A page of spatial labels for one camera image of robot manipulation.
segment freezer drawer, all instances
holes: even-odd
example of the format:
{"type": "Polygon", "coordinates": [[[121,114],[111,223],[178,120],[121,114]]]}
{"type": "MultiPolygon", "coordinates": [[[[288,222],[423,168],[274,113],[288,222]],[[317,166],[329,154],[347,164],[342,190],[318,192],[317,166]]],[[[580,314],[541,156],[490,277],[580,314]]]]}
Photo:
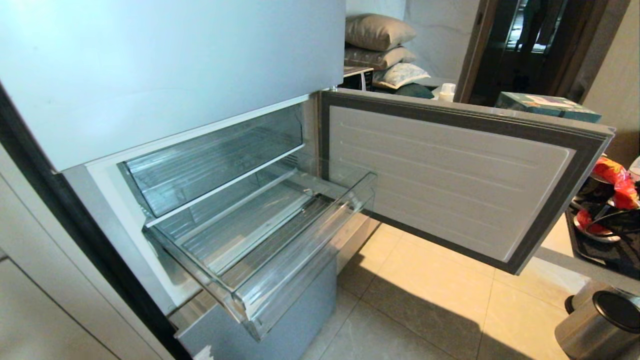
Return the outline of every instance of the freezer drawer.
{"type": "Polygon", "coordinates": [[[211,346],[215,359],[298,360],[335,309],[336,264],[329,262],[257,343],[208,294],[198,294],[169,317],[192,356],[211,346]]]}
{"type": "Polygon", "coordinates": [[[376,175],[297,152],[285,108],[119,164],[171,254],[256,340],[335,257],[334,236],[371,208],[376,175]],[[331,181],[313,174],[331,167],[331,181]]]}

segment white wall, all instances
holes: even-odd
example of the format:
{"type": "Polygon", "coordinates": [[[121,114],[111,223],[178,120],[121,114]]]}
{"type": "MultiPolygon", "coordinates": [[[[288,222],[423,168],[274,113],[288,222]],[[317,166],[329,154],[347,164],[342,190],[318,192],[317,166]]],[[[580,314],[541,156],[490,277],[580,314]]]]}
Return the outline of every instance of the white wall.
{"type": "Polygon", "coordinates": [[[406,0],[347,0],[347,16],[378,13],[404,19],[406,0]]]}
{"type": "Polygon", "coordinates": [[[607,154],[625,167],[638,156],[640,131],[640,0],[631,0],[584,105],[618,129],[607,154]]]}
{"type": "Polygon", "coordinates": [[[405,46],[415,64],[429,72],[429,84],[457,83],[476,19],[479,0],[347,0],[347,16],[378,13],[401,19],[418,35],[405,46]]]}

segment silver refrigerator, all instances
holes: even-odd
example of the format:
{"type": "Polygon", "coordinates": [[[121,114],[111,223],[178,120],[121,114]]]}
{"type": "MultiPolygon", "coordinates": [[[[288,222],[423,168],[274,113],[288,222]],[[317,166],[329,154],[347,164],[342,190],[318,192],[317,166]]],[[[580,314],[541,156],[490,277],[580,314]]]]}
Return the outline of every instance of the silver refrigerator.
{"type": "Polygon", "coordinates": [[[613,136],[331,90],[343,1],[5,2],[0,23],[14,145],[192,356],[300,356],[368,218],[519,273],[613,136]]]}

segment snack bag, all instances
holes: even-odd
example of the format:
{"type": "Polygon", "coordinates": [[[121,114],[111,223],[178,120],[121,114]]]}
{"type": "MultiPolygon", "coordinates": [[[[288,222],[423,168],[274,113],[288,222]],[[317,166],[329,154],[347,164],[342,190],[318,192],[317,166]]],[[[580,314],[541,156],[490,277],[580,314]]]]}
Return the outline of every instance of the snack bag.
{"type": "Polygon", "coordinates": [[[633,179],[619,163],[601,156],[593,168],[593,173],[613,184],[616,193],[613,203],[618,209],[640,208],[640,200],[633,179]]]}

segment stacked pillows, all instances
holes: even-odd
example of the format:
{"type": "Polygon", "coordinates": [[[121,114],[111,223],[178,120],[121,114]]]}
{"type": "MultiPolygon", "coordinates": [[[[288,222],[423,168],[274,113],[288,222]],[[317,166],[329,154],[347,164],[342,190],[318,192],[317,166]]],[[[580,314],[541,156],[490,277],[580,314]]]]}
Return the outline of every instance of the stacked pillows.
{"type": "Polygon", "coordinates": [[[407,23],[377,14],[350,16],[346,21],[345,41],[352,45],[344,50],[347,66],[372,67],[373,85],[398,89],[429,74],[410,64],[415,55],[401,44],[415,38],[415,30],[407,23]]]}

